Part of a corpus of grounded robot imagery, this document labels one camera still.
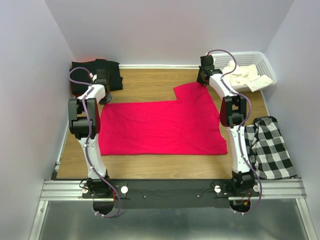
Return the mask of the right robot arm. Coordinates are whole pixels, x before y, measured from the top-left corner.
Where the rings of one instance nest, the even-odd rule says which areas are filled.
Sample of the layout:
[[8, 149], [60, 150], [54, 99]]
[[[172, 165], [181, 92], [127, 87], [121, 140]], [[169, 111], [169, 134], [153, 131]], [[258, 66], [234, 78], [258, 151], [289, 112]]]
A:
[[212, 87], [221, 98], [219, 112], [220, 123], [226, 128], [232, 153], [232, 178], [228, 186], [230, 191], [241, 196], [255, 185], [255, 173], [250, 164], [246, 141], [245, 122], [248, 119], [247, 106], [251, 106], [249, 99], [232, 88], [224, 77], [227, 73], [216, 69], [214, 57], [205, 55], [200, 57], [197, 82]]

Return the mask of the pink red t-shirt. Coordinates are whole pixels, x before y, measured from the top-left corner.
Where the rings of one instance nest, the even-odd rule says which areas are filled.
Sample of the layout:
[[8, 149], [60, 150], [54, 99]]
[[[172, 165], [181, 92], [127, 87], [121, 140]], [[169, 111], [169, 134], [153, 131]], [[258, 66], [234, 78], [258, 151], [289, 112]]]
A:
[[207, 87], [191, 82], [173, 91], [175, 100], [105, 105], [98, 137], [101, 155], [227, 154]]

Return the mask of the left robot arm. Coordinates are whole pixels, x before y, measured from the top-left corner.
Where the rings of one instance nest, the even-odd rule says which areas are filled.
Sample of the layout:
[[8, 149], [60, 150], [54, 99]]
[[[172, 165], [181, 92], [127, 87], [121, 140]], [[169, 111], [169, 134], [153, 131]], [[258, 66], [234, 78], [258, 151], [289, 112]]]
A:
[[71, 83], [87, 86], [84, 93], [68, 101], [69, 130], [78, 140], [87, 165], [86, 184], [82, 192], [92, 197], [106, 198], [113, 194], [113, 190], [108, 183], [108, 171], [99, 147], [101, 119], [98, 105], [105, 105], [113, 99], [110, 75], [106, 69], [98, 69], [93, 74], [85, 67], [75, 67], [70, 73], [77, 70], [85, 71], [90, 79], [89, 82], [82, 82], [68, 77]]

